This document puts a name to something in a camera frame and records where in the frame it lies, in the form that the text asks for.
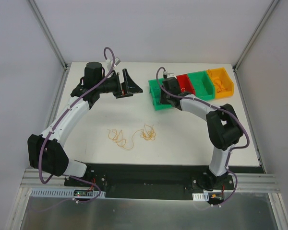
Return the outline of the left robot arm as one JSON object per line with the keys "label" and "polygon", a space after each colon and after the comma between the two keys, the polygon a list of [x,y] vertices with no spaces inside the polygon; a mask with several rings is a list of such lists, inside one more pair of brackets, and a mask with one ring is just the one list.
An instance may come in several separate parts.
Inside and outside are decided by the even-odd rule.
{"label": "left robot arm", "polygon": [[73,89],[71,96],[61,114],[40,135],[32,134],[27,141],[30,166],[40,173],[47,172],[53,176],[74,176],[80,186],[88,186],[92,181],[85,163],[71,160],[63,147],[80,119],[93,107],[103,93],[112,93],[115,98],[125,98],[141,89],[123,69],[124,81],[120,82],[119,73],[110,65],[108,73],[99,62],[88,62],[84,76]]}

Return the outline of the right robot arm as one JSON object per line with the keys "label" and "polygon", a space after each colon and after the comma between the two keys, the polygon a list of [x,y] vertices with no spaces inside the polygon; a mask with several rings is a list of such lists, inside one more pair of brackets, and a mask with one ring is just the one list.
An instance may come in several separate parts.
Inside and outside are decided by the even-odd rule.
{"label": "right robot arm", "polygon": [[191,92],[182,92],[177,78],[166,74],[163,75],[161,87],[162,104],[192,113],[207,123],[209,139],[214,146],[213,155],[206,174],[197,179],[196,184],[207,191],[219,188],[228,175],[231,151],[243,135],[233,107],[230,104],[217,107]]}

